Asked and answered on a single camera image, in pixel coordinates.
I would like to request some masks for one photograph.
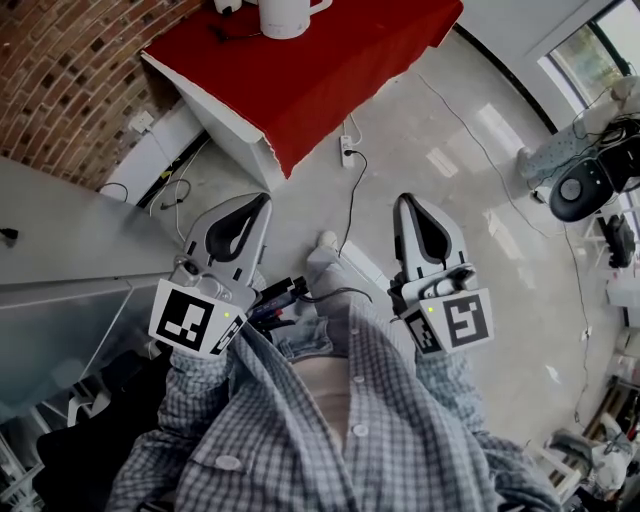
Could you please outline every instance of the equipment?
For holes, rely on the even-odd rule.
[[[252,323],[270,321],[274,309],[303,300],[304,280],[278,283],[265,297],[250,287],[271,211],[267,194],[251,194],[231,199],[196,221],[184,245],[186,254],[176,258],[170,280],[158,285],[151,336],[199,357],[215,358],[247,316]],[[402,272],[391,282],[389,295],[418,349],[429,355],[456,352],[492,339],[489,292],[477,289],[460,228],[412,194],[398,198],[394,225]]]
[[[394,207],[396,259],[402,272],[389,295],[422,354],[457,352],[493,339],[489,291],[478,290],[460,228],[412,194]]]
[[[271,218],[267,194],[236,197],[201,215],[169,281],[158,284],[149,335],[205,358],[218,356],[259,298],[250,287]]]
[[[575,165],[555,179],[549,208],[563,222],[576,222],[596,212],[614,192],[640,187],[640,123],[612,122],[598,141],[597,151],[576,156]]]
[[[310,0],[260,0],[260,30],[272,39],[292,39],[309,28],[311,15],[323,11],[333,0],[311,6]]]

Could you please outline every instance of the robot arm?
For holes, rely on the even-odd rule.
[[[489,291],[478,289],[457,224],[438,207],[402,194],[394,230],[402,271],[389,295],[418,351],[452,353],[493,339]]]
[[[247,321],[250,287],[271,218],[264,193],[230,199],[194,223],[169,280],[160,280],[149,335],[215,359]]]

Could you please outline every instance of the table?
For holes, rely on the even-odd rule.
[[[438,46],[461,13],[460,0],[335,0],[301,36],[274,40],[246,37],[260,31],[256,6],[229,17],[205,7],[142,57],[214,141],[273,190],[358,105]]]

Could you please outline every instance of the wall outlet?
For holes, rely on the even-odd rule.
[[[129,121],[129,129],[133,129],[138,133],[144,133],[147,130],[151,131],[151,125],[153,124],[153,117],[146,110],[142,111],[137,116],[131,118]]]

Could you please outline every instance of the plaid shirt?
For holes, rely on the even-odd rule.
[[[484,430],[464,355],[416,355],[414,375],[358,297],[329,333],[295,353],[247,326],[216,361],[174,352],[160,427],[136,441],[108,510],[174,489],[179,512],[560,510],[522,450]],[[331,353],[349,357],[342,453],[287,360]]]

